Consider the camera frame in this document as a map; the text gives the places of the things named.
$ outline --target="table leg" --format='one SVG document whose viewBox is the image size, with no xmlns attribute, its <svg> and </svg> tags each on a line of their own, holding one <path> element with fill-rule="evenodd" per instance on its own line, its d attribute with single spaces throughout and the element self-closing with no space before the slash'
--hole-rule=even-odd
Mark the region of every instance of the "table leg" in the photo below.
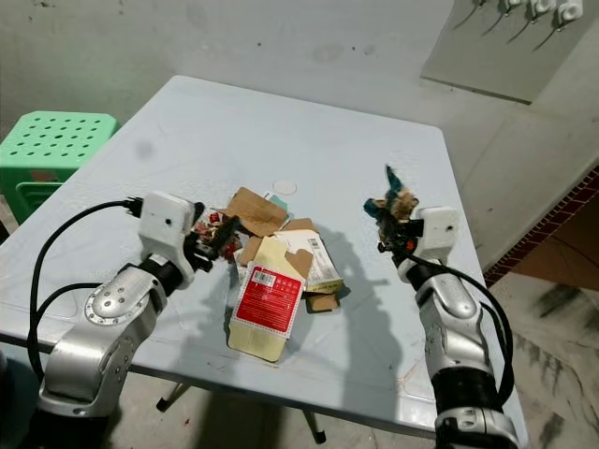
<svg viewBox="0 0 599 449">
<path fill-rule="evenodd" d="M 322 444 L 325 442 L 327 440 L 327 435 L 325 434 L 325 430 L 322 428 L 322 425 L 318 422 L 316 413 L 309 412 L 307 410 L 302 411 L 303 415 L 306 417 L 308 427 L 312 431 L 312 436 L 314 437 L 316 444 Z"/>
<path fill-rule="evenodd" d="M 158 400 L 158 402 L 156 402 L 156 409 L 164 413 L 166 410 L 168 410 L 168 407 L 175 402 L 175 400 L 180 398 L 183 393 L 187 391 L 188 388 L 189 385 L 186 384 L 175 384 L 165 395 L 162 396 L 162 398 L 160 398 L 160 400 Z"/>
</svg>

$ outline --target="concrete floor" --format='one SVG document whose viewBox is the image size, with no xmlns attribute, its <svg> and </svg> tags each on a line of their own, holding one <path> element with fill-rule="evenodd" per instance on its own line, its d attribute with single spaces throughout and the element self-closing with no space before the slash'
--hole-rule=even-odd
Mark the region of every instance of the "concrete floor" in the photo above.
<svg viewBox="0 0 599 449">
<path fill-rule="evenodd" d="M 0 140 L 9 129 L 9 124 L 0 123 Z M 0 220 L 10 232 L 17 227 L 1 196 Z M 503 303 L 514 332 L 516 385 L 532 448 L 599 447 L 599 293 L 518 274 L 509 274 L 492 290 Z M 26 361 L 23 349 L 4 347 L 3 351 Z M 130 374 L 105 447 L 316 447 L 300 411 L 241 396 L 190 388 L 166 413 L 160 413 L 155 403 L 170 385 Z M 35 387 L 32 391 L 35 398 Z M 327 416 L 322 416 L 322 423 L 329 441 L 320 447 L 434 446 L 430 440 Z M 0 447 L 14 446 L 0 442 Z"/>
</svg>

